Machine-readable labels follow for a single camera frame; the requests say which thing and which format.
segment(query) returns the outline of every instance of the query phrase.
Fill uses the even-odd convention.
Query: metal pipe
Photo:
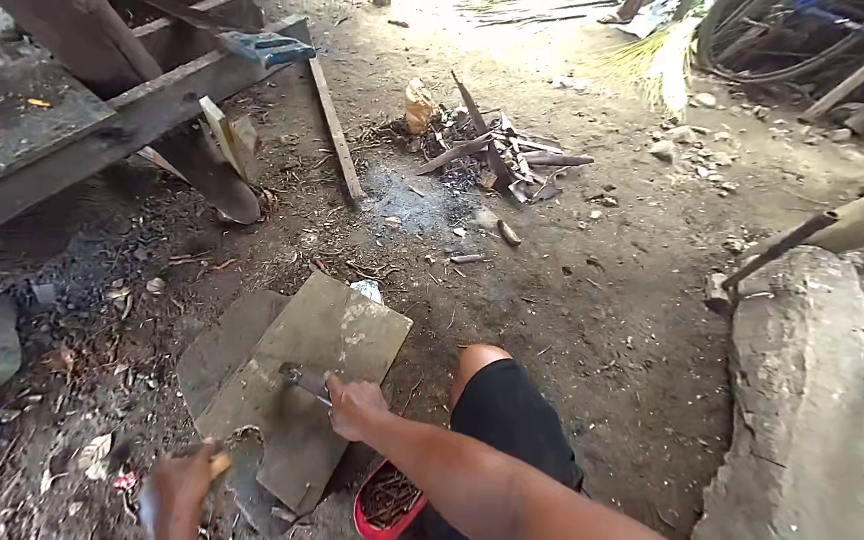
[[[808,221],[789,232],[785,238],[776,242],[761,255],[753,258],[748,264],[738,269],[729,278],[722,281],[722,289],[730,290],[738,286],[738,283],[748,278],[753,272],[766,264],[788,253],[792,248],[798,247],[822,229],[833,225],[839,220],[839,214],[834,211],[826,211],[813,215]]]

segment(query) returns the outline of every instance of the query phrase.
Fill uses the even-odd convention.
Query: black shorts
[[[452,431],[525,461],[571,489],[582,488],[582,469],[559,414],[511,359],[492,362],[472,376],[452,411]],[[465,538],[431,506],[425,531],[428,540]]]

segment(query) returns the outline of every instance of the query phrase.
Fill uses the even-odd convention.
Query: wooden handle
[[[233,457],[227,451],[217,453],[208,464],[212,482],[215,482],[215,479],[219,478],[219,475],[228,471],[232,466]]]

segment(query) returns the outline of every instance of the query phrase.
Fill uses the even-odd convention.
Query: hand
[[[389,412],[389,403],[382,397],[382,389],[374,382],[345,384],[332,374],[325,382],[332,397],[332,429],[349,442],[365,439],[369,422]]]
[[[212,485],[210,461],[217,451],[215,441],[205,439],[194,455],[166,455],[151,467],[151,488],[157,497],[155,538],[195,538],[202,505]]]

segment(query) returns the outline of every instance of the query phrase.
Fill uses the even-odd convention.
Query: knee
[[[492,345],[471,345],[459,355],[459,379],[467,383],[487,365],[510,359],[512,355]]]

